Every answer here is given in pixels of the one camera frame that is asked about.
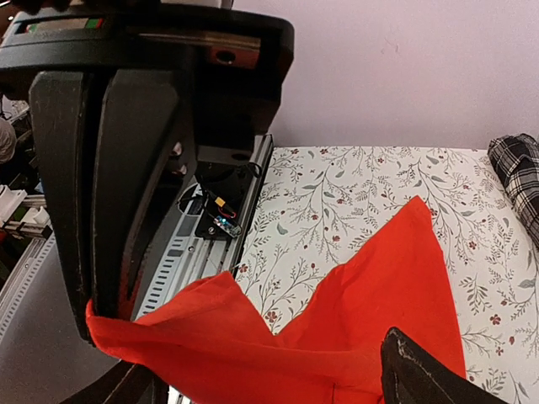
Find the red garment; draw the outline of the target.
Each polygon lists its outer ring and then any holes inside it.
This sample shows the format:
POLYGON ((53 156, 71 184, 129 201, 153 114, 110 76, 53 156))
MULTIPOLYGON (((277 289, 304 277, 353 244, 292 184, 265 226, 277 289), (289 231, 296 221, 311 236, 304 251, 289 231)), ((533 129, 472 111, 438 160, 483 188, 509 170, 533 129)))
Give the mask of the red garment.
POLYGON ((332 269, 278 333, 229 273, 190 284, 135 322, 92 309, 86 322, 102 352, 148 367, 197 403, 379 403, 392 327, 466 374, 443 253, 420 198, 332 269))

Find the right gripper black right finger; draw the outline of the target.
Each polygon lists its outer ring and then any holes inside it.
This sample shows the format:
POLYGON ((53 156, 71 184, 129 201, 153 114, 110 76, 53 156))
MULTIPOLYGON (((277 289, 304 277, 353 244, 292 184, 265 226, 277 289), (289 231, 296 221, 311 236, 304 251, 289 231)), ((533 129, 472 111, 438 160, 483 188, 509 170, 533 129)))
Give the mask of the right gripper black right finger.
POLYGON ((387 404, 494 404, 501 400, 453 373, 396 327, 382 343, 387 404))

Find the black white plaid skirt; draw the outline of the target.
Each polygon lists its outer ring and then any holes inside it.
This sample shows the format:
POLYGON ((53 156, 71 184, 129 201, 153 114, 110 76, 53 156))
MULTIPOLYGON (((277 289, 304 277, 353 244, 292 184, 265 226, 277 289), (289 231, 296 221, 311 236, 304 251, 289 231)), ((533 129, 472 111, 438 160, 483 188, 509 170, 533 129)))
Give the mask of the black white plaid skirt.
POLYGON ((527 134, 501 136, 490 141, 488 159, 538 247, 538 141, 527 134))

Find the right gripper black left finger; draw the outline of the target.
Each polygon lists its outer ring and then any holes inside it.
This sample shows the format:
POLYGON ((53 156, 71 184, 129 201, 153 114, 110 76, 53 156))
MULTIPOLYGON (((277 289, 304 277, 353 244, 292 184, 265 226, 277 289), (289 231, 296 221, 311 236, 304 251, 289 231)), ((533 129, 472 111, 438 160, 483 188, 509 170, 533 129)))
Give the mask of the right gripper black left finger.
POLYGON ((168 384, 148 368, 120 361, 61 404, 167 404, 168 389, 168 384))

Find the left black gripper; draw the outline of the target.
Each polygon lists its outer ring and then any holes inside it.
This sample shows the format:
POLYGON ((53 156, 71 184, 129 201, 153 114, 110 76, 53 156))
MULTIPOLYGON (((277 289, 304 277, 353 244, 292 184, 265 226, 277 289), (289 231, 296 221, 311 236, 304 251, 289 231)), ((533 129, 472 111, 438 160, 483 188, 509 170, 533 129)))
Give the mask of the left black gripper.
POLYGON ((195 141, 206 181, 235 167, 259 175, 254 139, 268 132, 294 58, 284 19, 164 1, 13 1, 1 44, 1 89, 24 99, 40 72, 79 72, 102 103, 92 192, 93 308, 131 314, 136 239, 172 148, 181 75, 193 71, 195 141))

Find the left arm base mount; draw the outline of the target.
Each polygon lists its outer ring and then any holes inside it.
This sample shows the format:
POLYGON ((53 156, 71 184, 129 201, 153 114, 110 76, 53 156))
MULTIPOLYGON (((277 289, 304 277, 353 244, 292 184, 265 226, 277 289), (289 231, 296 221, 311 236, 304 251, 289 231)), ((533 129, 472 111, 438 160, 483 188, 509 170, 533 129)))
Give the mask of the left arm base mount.
POLYGON ((195 178, 204 202, 196 236, 211 240, 240 237, 243 234, 241 211, 253 180, 252 169, 247 164, 201 162, 195 178))

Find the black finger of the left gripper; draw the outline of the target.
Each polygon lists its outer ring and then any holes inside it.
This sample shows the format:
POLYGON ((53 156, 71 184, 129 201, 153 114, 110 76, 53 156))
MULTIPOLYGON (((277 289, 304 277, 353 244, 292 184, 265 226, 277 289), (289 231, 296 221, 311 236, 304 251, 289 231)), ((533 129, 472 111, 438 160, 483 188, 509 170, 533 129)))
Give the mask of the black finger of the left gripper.
POLYGON ((90 208, 95 158, 94 77, 41 72, 29 91, 33 134, 62 277, 79 335, 92 292, 90 208))

